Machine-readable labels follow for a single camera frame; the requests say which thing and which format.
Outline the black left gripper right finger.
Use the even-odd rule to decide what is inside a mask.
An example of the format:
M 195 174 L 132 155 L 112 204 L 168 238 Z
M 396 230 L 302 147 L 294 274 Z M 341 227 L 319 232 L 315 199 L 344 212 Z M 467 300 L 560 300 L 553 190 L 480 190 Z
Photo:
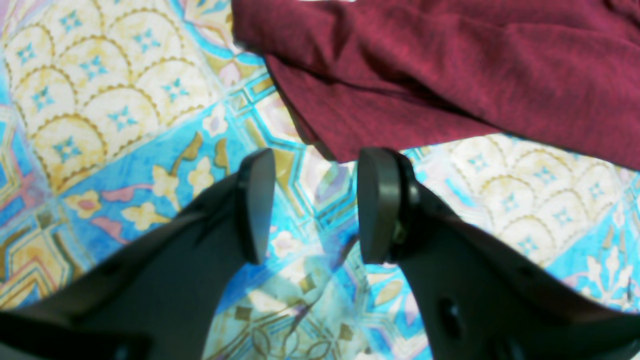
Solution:
M 423 186 L 410 160 L 384 147 L 357 161 L 365 264 L 396 264 L 435 360 L 630 360 L 639 316 L 556 280 Z

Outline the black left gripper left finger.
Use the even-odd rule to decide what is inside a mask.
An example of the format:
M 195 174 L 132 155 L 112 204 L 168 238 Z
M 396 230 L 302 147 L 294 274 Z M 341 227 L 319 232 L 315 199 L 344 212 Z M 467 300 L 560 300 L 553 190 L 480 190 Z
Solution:
M 63 289 L 1 312 L 3 360 L 200 360 L 224 291 L 268 251 L 275 155 L 263 148 L 174 219 Z

